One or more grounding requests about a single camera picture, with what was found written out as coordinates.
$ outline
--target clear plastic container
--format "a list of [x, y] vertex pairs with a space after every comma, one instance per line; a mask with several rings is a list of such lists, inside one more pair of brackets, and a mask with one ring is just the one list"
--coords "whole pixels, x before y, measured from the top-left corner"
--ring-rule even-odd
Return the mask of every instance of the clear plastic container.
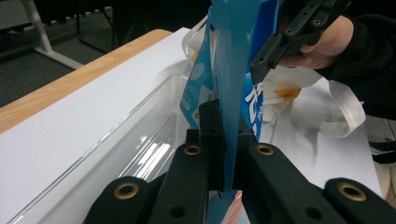
[[171, 75], [9, 223], [80, 224], [112, 180], [163, 174], [189, 127], [178, 108], [186, 82]]

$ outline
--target wooden surface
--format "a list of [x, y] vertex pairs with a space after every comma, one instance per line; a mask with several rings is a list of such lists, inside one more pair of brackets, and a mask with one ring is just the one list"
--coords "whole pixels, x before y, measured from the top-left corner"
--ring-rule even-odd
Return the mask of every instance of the wooden surface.
[[0, 133], [29, 119], [37, 112], [64, 98], [117, 65], [134, 57], [160, 40], [172, 34], [154, 30], [136, 40], [115, 49], [78, 70], [61, 77], [21, 99], [0, 108]]

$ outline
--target gray carpet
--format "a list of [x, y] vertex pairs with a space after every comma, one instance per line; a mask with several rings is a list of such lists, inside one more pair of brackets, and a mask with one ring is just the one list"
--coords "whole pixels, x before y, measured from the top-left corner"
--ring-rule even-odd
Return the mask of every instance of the gray carpet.
[[[84, 40], [100, 49], [111, 50], [111, 28], [102, 13], [83, 16], [80, 24]], [[78, 41], [75, 19], [65, 24], [45, 25], [45, 28], [53, 49], [67, 57], [80, 63], [89, 63], [103, 55]], [[7, 47], [1, 49], [0, 107], [73, 71], [33, 51], [32, 48], [37, 45], [37, 32], [27, 29], [11, 34]], [[369, 141], [388, 142], [396, 139], [396, 121], [368, 117], [365, 127]]]

